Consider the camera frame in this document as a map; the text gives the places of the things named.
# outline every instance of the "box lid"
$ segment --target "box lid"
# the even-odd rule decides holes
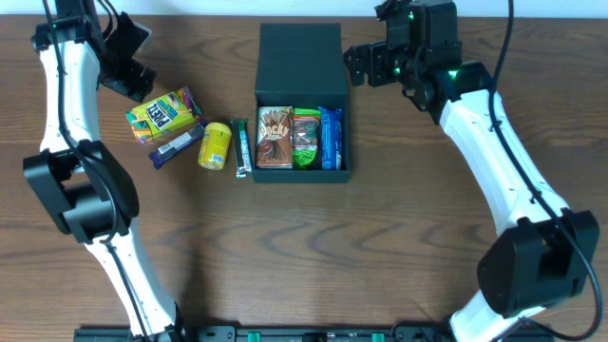
[[[348,93],[340,24],[261,24],[261,92]]]

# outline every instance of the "open box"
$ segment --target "open box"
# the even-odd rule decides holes
[[[349,87],[342,61],[339,24],[262,24],[256,78],[256,107],[342,108],[340,170],[257,168],[257,124],[254,162],[256,182],[333,183],[351,177]],[[318,135],[319,146],[322,144]]]

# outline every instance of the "wooden table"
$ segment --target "wooden table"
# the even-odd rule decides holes
[[[154,30],[138,56],[158,71],[149,99],[189,85],[209,120],[255,115],[260,22],[341,22],[343,48],[382,40],[372,18],[137,18]],[[67,341],[80,325],[123,326],[93,256],[61,235],[22,175],[38,152],[46,81],[29,37],[41,16],[0,17],[0,340]],[[465,60],[489,70],[504,19],[460,21]],[[536,165],[574,210],[608,219],[608,22],[518,19],[500,91]],[[439,320],[477,290],[495,240],[487,204],[456,146],[399,85],[351,89],[352,178],[341,185],[255,184],[197,166],[192,147],[155,171],[103,88],[106,145],[135,181],[141,232],[162,284],[194,324],[391,325]],[[250,134],[253,124],[250,122]],[[608,284],[608,237],[594,264]],[[591,321],[582,297],[540,316],[568,333]],[[608,339],[604,324],[595,341]]]

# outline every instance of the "yellow cylindrical container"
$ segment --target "yellow cylindrical container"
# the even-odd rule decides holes
[[[221,170],[226,163],[232,131],[223,123],[209,123],[205,127],[199,152],[199,165],[210,170]]]

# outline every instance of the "yellow and green snack box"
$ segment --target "yellow and green snack box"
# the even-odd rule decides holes
[[[139,143],[149,143],[196,121],[202,112],[188,86],[136,106],[126,112],[126,119]]]

